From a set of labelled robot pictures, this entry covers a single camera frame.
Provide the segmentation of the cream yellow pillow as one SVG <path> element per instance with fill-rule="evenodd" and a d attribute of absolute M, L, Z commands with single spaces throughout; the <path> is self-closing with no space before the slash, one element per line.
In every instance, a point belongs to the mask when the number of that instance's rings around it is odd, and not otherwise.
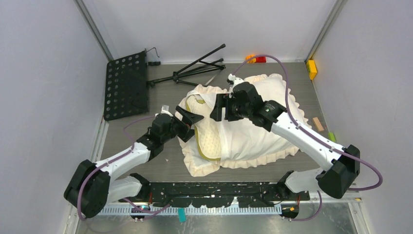
<path fill-rule="evenodd" d="M 217 124 L 209 115 L 211 109 L 200 95 L 190 95 L 185 101 L 186 110 L 203 117 L 195 123 L 195 140 L 201 158 L 219 161 L 222 155 L 221 139 Z"/>

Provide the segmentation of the cream ruffled pillowcase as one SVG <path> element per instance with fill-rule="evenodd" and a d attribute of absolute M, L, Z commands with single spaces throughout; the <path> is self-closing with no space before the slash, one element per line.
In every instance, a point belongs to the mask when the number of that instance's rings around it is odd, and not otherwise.
<path fill-rule="evenodd" d="M 202 85 L 189 91 L 179 106 L 186 110 L 186 98 L 190 95 L 200 95 L 212 110 L 217 94 L 228 93 L 227 89 Z M 266 165 L 288 155 L 295 155 L 298 147 L 288 140 L 257 127 L 244 118 L 238 121 L 216 122 L 222 147 L 219 161 L 210 161 L 201 158 L 195 136 L 188 142 L 179 141 L 184 155 L 184 164 L 193 177 L 207 176 L 224 168 L 249 168 Z"/>

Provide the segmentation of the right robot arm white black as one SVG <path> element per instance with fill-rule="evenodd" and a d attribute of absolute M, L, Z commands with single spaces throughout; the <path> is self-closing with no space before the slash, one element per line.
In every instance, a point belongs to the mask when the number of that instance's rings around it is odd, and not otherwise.
<path fill-rule="evenodd" d="M 235 85 L 231 93 L 217 94 L 210 117 L 214 121 L 246 118 L 255 126 L 283 137 L 319 165 L 314 170 L 287 172 L 278 186 L 278 194 L 284 200 L 305 191 L 323 191 L 340 199 L 359 175 L 360 163 L 345 156 L 354 153 L 359 158 L 357 147 L 345 148 L 326 139 L 293 118 L 283 105 L 274 100 L 264 101 L 248 82 Z"/>

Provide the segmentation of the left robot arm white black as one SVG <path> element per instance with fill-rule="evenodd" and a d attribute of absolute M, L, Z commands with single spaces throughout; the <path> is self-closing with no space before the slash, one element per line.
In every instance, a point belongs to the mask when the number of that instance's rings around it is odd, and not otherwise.
<path fill-rule="evenodd" d="M 106 204 L 124 198 L 134 198 L 143 202 L 150 196 L 150 182 L 139 174 L 131 174 L 120 179 L 132 168 L 147 163 L 158 156 L 165 143 L 178 137 L 184 142 L 190 140 L 195 131 L 195 123 L 204 116 L 176 107 L 181 115 L 177 117 L 164 106 L 154 117 L 147 132 L 133 140 L 130 147 L 107 159 L 81 162 L 71 178 L 64 198 L 77 209 L 81 220 L 95 217 Z"/>

